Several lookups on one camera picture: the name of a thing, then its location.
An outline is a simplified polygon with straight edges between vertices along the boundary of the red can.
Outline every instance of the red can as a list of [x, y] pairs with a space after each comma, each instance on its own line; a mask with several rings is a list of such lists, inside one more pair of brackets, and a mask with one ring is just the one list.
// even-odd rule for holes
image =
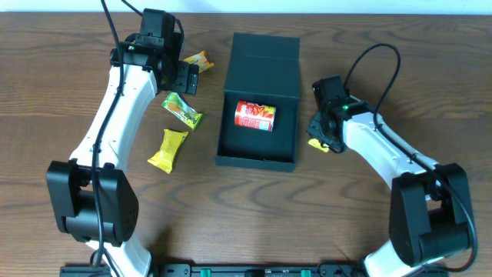
[[275, 111], [277, 109], [268, 105], [239, 101], [234, 123], [237, 126], [256, 128], [271, 132], [274, 128]]

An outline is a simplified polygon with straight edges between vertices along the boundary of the black box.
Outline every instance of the black box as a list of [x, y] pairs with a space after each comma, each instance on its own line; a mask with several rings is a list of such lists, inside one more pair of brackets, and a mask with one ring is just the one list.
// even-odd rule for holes
[[[299, 38], [234, 33], [217, 165], [292, 172], [298, 142]], [[236, 126], [239, 100], [277, 108], [272, 132]]]

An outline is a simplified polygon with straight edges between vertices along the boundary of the wood grain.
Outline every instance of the wood grain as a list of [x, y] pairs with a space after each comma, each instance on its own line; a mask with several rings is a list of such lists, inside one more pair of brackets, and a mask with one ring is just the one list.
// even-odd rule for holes
[[[316, 108], [311, 83], [344, 76], [375, 42], [395, 44], [402, 68], [381, 112], [416, 149], [470, 179], [480, 254], [469, 276], [492, 270], [492, 18], [416, 15], [178, 15], [182, 57], [203, 49], [215, 67], [187, 97], [205, 114], [175, 170], [149, 165], [163, 128], [188, 131], [149, 106], [128, 179], [138, 195], [141, 240], [164, 261], [318, 263], [356, 260], [388, 240], [389, 189], [356, 153], [319, 152], [305, 129]], [[120, 39], [140, 18], [114, 14]], [[293, 173], [214, 165], [222, 88], [233, 32], [301, 38], [298, 166]], [[0, 276], [53, 276], [86, 263], [90, 250], [58, 232], [45, 184], [51, 160], [66, 160], [88, 130], [108, 81], [112, 36], [103, 14], [0, 14]], [[394, 70], [377, 50], [359, 66], [351, 91], [375, 103]], [[464, 262], [466, 254], [450, 259]]]

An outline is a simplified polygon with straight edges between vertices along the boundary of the candy wrapper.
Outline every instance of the candy wrapper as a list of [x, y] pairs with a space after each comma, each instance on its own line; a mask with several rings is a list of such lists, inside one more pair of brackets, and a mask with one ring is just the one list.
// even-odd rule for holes
[[330, 148], [325, 144], [322, 145], [321, 142], [317, 140], [317, 138], [312, 138], [307, 143], [316, 149], [320, 149], [325, 153], [328, 153], [328, 151], [330, 151]]
[[162, 103], [162, 106], [176, 115], [186, 125], [190, 126], [193, 131], [197, 128], [203, 114], [196, 112], [186, 102], [179, 97], [176, 92], [169, 93], [168, 97]]
[[198, 65], [200, 67], [199, 73], [202, 73], [214, 66], [213, 62], [208, 61], [207, 52], [205, 50], [198, 53], [197, 55], [185, 58], [183, 62], [187, 62], [192, 65]]
[[176, 152], [187, 135], [188, 132], [175, 132], [165, 129], [161, 149], [152, 158], [147, 160], [147, 162], [159, 167], [168, 174], [171, 173], [172, 162], [175, 160]]

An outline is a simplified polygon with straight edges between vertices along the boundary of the black cable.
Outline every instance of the black cable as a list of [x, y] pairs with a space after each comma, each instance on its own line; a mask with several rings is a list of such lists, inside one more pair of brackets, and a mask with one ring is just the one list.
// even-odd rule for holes
[[125, 0], [121, 0], [125, 5], [127, 5], [129, 8], [131, 8], [133, 10], [133, 12], [136, 12], [137, 15], [140, 15], [140, 16], [143, 16], [143, 14], [136, 9], [136, 7], [132, 6], [130, 3], [128, 3], [127, 1]]
[[109, 15], [108, 7], [106, 6], [105, 0], [101, 0], [102, 8], [105, 10], [105, 15], [106, 19], [108, 20], [109, 27], [111, 28], [111, 33], [113, 34], [113, 38], [115, 39], [115, 44], [116, 44], [116, 52], [118, 53], [118, 58], [119, 58], [119, 66], [120, 66], [120, 81], [119, 85], [116, 88], [116, 96], [113, 102], [111, 103], [111, 106], [109, 107], [108, 113], [105, 116], [105, 119], [103, 120], [101, 124], [101, 128], [99, 129], [98, 135], [96, 137], [94, 146], [92, 148], [92, 164], [91, 164], [91, 179], [92, 179], [92, 190], [94, 191], [94, 201], [95, 201], [95, 211], [98, 216], [98, 231], [99, 231], [99, 247], [97, 250], [97, 255], [96, 255], [96, 260], [93, 263], [92, 259], [90, 260], [91, 266], [94, 267], [99, 267], [101, 264], [102, 260], [102, 255], [104, 252], [105, 248], [105, 234], [104, 234], [104, 226], [103, 226], [103, 218], [102, 218], [102, 211], [101, 211], [101, 199], [99, 197], [99, 180], [98, 180], [98, 173], [96, 171], [96, 164], [98, 160], [98, 153], [100, 152], [100, 146], [101, 146], [101, 140], [102, 136], [105, 133], [106, 126], [108, 125], [109, 119], [111, 118], [111, 115], [113, 111], [115, 110], [116, 104], [118, 103], [118, 100], [120, 99], [121, 96], [121, 91], [123, 90], [123, 79], [125, 77], [124, 73], [124, 66], [123, 66], [123, 52], [120, 49], [119, 45], [119, 40], [118, 40], [118, 35], [116, 33], [115, 26], [113, 25], [113, 21], [111, 20], [111, 16]]
[[[94, 258], [95, 254], [97, 252], [98, 251], [96, 250], [92, 253], [91, 260]], [[109, 268], [115, 273], [116, 277], [120, 277], [119, 271], [116, 270], [115, 264], [113, 263], [113, 257], [111, 257], [111, 255], [109, 255], [108, 250], [106, 250], [106, 249], [104, 250], [104, 255], [106, 256], [106, 260], [108, 260]], [[95, 276], [103, 276], [103, 275], [111, 275], [111, 272], [98, 272], [98, 273], [92, 274], [90, 276], [95, 277]]]
[[181, 20], [176, 18], [176, 24], [178, 24], [179, 32], [181, 33], [181, 39], [180, 39], [180, 44], [181, 44], [180, 53], [181, 53], [183, 52], [183, 48], [185, 48], [185, 31], [183, 30], [183, 26], [181, 25]]
[[344, 88], [347, 87], [348, 79], [351, 77], [352, 72], [355, 69], [355, 66], [358, 64], [358, 62], [372, 49], [377, 48], [377, 47], [388, 47], [392, 49], [397, 56], [397, 67], [394, 70], [393, 77], [391, 78], [390, 82], [388, 83], [386, 89], [383, 92], [383, 95], [379, 99], [379, 102], [376, 105], [376, 109], [374, 110], [374, 115], [373, 115], [373, 121], [374, 121], [374, 126], [375, 128], [381, 132], [381, 134], [389, 141], [391, 142], [394, 146], [396, 146], [400, 151], [402, 151], [408, 158], [410, 159], [411, 162], [415, 162], [418, 164], [421, 168], [425, 169], [426, 172], [429, 172], [437, 181], [439, 181], [440, 185], [444, 190], [446, 190], [452, 198], [454, 198], [457, 202], [457, 204], [460, 206], [460, 209], [463, 211], [465, 214], [467, 221], [468, 221], [468, 228], [471, 233], [470, 237], [470, 244], [471, 244], [471, 254], [470, 258], [468, 259], [467, 263], [464, 264], [463, 266], [459, 268], [448, 268], [446, 266], [442, 265], [435, 265], [435, 264], [427, 264], [424, 265], [426, 269], [435, 269], [435, 270], [441, 270], [441, 271], [446, 271], [446, 272], [463, 272], [467, 269], [469, 269], [477, 259], [477, 254], [478, 254], [478, 240], [477, 240], [477, 230], [475, 229], [475, 224], [473, 220], [471, 219], [470, 213], [468, 212], [468, 209], [464, 206], [463, 202], [461, 201], [460, 196], [456, 193], [456, 191], [450, 187], [450, 185], [439, 175], [437, 174], [434, 170], [432, 170], [429, 166], [424, 164], [421, 160], [417, 158], [417, 154], [419, 153], [409, 153], [403, 146], [398, 144], [391, 136], [389, 136], [384, 130], [383, 130], [383, 124], [378, 124], [377, 123], [377, 112], [379, 111], [379, 108], [381, 107], [381, 104], [383, 103], [384, 98], [390, 91], [391, 86], [394, 83], [394, 80], [396, 79], [398, 72], [400, 71], [400, 64], [401, 64], [401, 57], [400, 57], [400, 52], [398, 49], [390, 44], [387, 43], [378, 43], [376, 45], [371, 46], [367, 50], [365, 50], [359, 58], [355, 61], [355, 63], [352, 65], [351, 70], [348, 72], [347, 78], [345, 79], [344, 83]]

